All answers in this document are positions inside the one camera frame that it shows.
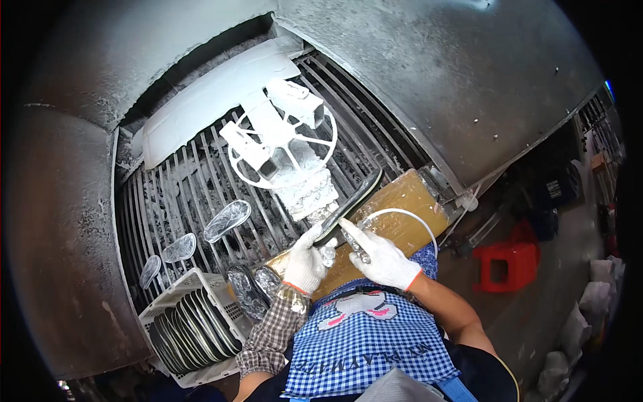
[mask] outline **red plastic stool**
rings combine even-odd
[[[486,292],[511,292],[522,288],[536,278],[536,250],[533,243],[497,243],[473,249],[473,256],[480,259],[480,283],[473,290]],[[507,274],[501,282],[491,281],[491,260],[507,261]]]

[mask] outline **metal wall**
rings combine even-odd
[[[601,80],[548,0],[280,7],[400,119],[455,188],[519,155]],[[275,8],[268,0],[79,1],[51,34],[10,133],[3,238],[21,309],[57,378],[149,354],[114,236],[113,129],[190,50]]]
[[[281,0],[276,16],[371,90],[457,193],[550,134],[603,81],[551,0]]]

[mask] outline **stainless steel panel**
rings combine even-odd
[[[281,1],[276,16],[382,101],[456,192],[547,135],[603,81],[551,0]]]

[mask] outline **metal grate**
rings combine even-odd
[[[293,80],[323,98],[338,125],[337,146],[327,167],[339,203],[376,167],[384,169],[387,183],[410,167],[429,162],[397,120],[348,73],[318,53],[296,63],[302,74]],[[232,170],[219,130],[242,113],[240,107],[231,110],[158,167],[139,168],[120,189],[118,236],[125,276],[138,311],[194,266],[223,275],[230,264],[254,266],[288,249],[310,227],[306,219],[293,222],[274,192],[247,184]],[[307,136],[331,138],[328,121],[317,130],[302,127]],[[325,155],[323,147],[310,145],[317,155]],[[205,242],[204,227],[236,199],[250,203],[250,218],[221,241]],[[164,262],[160,278],[147,290],[141,289],[138,279],[145,261],[190,232],[198,240],[194,256],[175,264]]]

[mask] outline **glove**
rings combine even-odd
[[[422,273],[420,264],[408,260],[402,250],[395,247],[391,240],[368,230],[362,231],[344,218],[340,219],[340,226],[370,256],[370,264],[365,264],[357,253],[349,254],[350,261],[366,278],[380,285],[393,286],[406,291]]]
[[[312,246],[321,234],[322,225],[316,224],[297,240],[288,256],[284,283],[306,295],[312,295],[317,290],[328,272],[319,250]]]

